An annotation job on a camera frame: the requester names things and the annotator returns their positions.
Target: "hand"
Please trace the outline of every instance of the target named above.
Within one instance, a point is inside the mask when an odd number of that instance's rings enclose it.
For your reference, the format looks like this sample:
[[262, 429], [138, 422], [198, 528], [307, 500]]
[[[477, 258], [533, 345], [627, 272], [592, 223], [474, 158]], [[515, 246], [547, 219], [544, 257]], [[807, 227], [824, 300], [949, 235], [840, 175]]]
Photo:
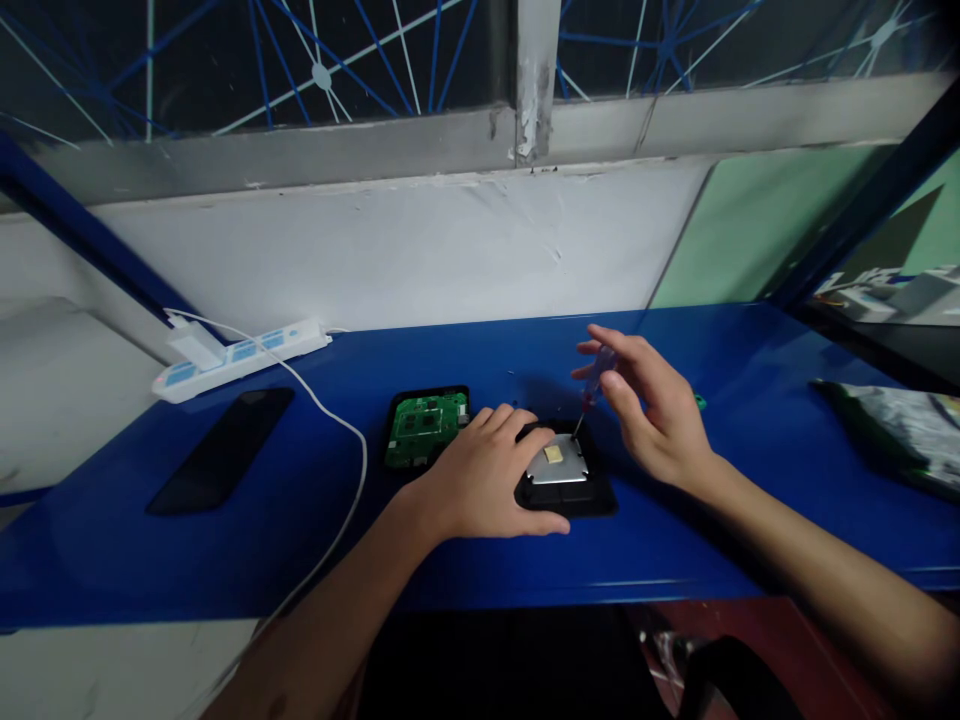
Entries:
[[553, 440], [554, 432], [536, 428], [517, 442], [517, 434], [537, 416], [501, 405], [483, 408], [438, 458], [436, 465], [411, 483], [437, 522], [439, 540], [451, 537], [514, 537], [570, 532], [570, 523], [551, 512], [517, 505], [513, 492], [534, 456]]
[[[607, 345], [620, 356], [616, 370], [605, 372], [600, 384], [620, 418], [627, 450], [657, 480], [698, 494], [717, 456], [690, 384], [642, 337], [599, 325], [589, 325], [587, 331], [593, 340], [577, 345], [579, 353], [596, 355]], [[589, 374], [589, 365], [572, 373], [576, 380]]]

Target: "circuit board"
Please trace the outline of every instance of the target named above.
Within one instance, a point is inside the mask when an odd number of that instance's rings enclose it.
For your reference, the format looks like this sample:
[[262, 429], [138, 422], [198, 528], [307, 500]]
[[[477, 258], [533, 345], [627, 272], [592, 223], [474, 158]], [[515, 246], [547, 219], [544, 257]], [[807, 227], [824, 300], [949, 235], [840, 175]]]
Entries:
[[463, 393], [402, 400], [393, 415], [387, 467], [415, 468], [432, 463], [469, 422], [467, 396]]

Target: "red screwdriver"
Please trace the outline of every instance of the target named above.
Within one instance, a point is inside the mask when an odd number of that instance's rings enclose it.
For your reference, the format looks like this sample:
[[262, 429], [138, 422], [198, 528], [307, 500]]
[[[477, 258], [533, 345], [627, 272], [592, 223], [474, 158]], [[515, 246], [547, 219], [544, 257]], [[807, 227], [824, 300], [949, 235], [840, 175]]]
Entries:
[[583, 423], [583, 417], [587, 410], [594, 407], [597, 401], [603, 397], [603, 388], [600, 386], [600, 376], [607, 370], [613, 370], [617, 367], [619, 356], [611, 348], [601, 345], [597, 351], [597, 359], [593, 361], [593, 367], [590, 368], [590, 375], [587, 377], [587, 383], [583, 386], [583, 412], [580, 413], [580, 420], [577, 421], [577, 427], [571, 435], [571, 439], [576, 439], [580, 431], [580, 425]]

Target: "blue table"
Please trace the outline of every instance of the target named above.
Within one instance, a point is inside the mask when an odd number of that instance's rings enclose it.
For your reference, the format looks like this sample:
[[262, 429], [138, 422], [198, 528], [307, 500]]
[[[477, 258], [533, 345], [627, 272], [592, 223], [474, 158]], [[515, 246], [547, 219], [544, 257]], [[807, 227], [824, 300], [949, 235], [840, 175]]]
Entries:
[[[474, 411], [516, 401], [575, 418], [574, 344], [596, 321], [641, 332], [708, 401], [714, 448], [799, 512], [927, 589], [960, 587], [960, 508], [867, 469], [812, 378], [894, 385], [767, 305], [510, 320], [339, 335], [293, 362], [371, 448], [352, 546], [396, 491], [380, 471], [391, 397], [471, 388]], [[223, 507], [143, 510], [241, 392], [297, 397]], [[699, 508], [623, 450], [609, 409], [587, 421], [620, 512], [568, 537], [449, 542], [412, 579], [402, 608], [451, 609], [756, 595], [766, 578]], [[158, 402], [0, 533], [0, 627], [263, 616], [308, 572], [352, 500], [356, 438], [280, 368], [183, 405]]]

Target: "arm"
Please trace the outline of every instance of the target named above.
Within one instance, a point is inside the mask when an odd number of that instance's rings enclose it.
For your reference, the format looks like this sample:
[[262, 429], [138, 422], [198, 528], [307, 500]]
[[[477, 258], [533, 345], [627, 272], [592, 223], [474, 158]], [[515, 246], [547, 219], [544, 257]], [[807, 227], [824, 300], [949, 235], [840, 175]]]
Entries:
[[413, 571], [451, 537], [567, 533], [559, 515], [529, 512], [513, 491], [553, 438], [519, 443], [536, 417], [484, 408], [420, 479], [404, 487], [357, 546], [265, 636], [211, 704], [205, 720], [318, 720], [331, 715]]
[[690, 385], [643, 338], [589, 330], [582, 353], [602, 343], [620, 355], [601, 381], [636, 461], [718, 515], [897, 696], [938, 707], [960, 678], [960, 619], [714, 454]]

